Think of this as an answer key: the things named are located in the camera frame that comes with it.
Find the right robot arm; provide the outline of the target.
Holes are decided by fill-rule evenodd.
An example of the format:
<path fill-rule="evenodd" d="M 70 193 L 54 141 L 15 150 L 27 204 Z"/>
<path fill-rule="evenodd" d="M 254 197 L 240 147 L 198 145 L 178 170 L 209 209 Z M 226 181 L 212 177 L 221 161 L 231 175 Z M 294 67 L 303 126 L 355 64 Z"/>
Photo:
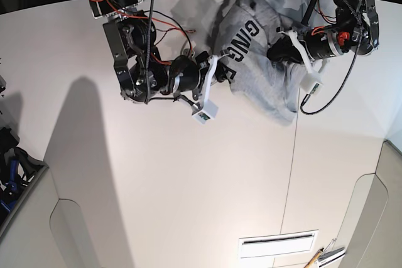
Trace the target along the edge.
<path fill-rule="evenodd" d="M 162 59 L 155 26 L 159 19 L 153 16 L 155 0 L 88 1 L 94 18 L 107 20 L 102 27 L 123 99 L 137 104 L 182 101 L 199 109 L 207 89 L 227 80 L 220 58 L 206 51 L 196 55 L 190 32 L 173 18 L 163 32 L 179 31 L 188 46 L 175 59 Z"/>

